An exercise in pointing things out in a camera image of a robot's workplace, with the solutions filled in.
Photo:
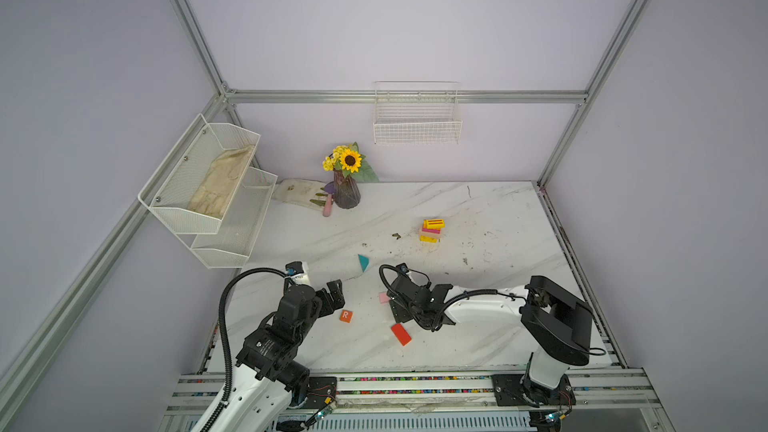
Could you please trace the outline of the yellow red striped block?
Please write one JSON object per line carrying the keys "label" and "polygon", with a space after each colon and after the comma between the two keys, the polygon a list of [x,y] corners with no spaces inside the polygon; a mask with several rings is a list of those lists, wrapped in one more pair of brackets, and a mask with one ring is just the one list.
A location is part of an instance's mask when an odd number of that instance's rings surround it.
{"label": "yellow red striped block", "polygon": [[424,220],[422,228],[427,230],[441,230],[445,227],[442,219]]}

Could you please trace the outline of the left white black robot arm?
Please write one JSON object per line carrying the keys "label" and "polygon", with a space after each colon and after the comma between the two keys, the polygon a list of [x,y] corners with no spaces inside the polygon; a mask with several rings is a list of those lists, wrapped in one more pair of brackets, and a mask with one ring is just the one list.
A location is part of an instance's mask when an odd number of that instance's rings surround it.
{"label": "left white black robot arm", "polygon": [[225,357],[224,386],[203,413],[195,431],[266,431],[277,417],[302,404],[308,393],[309,369],[296,361],[298,349],[317,319],[345,305],[340,280],[315,289],[308,284],[287,287],[270,320]]}

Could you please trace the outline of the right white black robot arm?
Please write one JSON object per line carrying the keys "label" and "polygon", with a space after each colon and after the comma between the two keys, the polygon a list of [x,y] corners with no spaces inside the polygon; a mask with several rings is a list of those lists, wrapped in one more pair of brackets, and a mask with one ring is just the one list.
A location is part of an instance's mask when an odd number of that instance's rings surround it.
{"label": "right white black robot arm", "polygon": [[430,281],[419,285],[416,273],[404,264],[379,268],[398,324],[413,321],[429,332],[474,322],[520,325],[536,341],[525,372],[509,386],[496,385],[497,395],[510,397],[514,405],[570,403],[567,371],[606,353],[592,345],[592,308],[548,277],[534,275],[515,288],[468,289]]}

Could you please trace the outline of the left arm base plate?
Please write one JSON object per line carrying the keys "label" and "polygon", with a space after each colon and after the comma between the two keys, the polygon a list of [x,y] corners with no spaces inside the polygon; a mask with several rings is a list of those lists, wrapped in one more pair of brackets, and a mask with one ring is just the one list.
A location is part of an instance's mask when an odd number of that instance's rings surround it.
{"label": "left arm base plate", "polygon": [[292,392],[290,409],[316,410],[323,408],[329,399],[334,399],[338,379],[333,376],[310,376]]}

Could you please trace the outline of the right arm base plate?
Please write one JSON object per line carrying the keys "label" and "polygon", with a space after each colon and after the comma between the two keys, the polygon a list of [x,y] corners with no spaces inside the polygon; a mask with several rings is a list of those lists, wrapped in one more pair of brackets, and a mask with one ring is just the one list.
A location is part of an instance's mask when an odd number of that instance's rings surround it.
{"label": "right arm base plate", "polygon": [[538,385],[522,373],[491,376],[492,389],[498,406],[567,406],[575,404],[573,387],[566,375],[553,389]]}

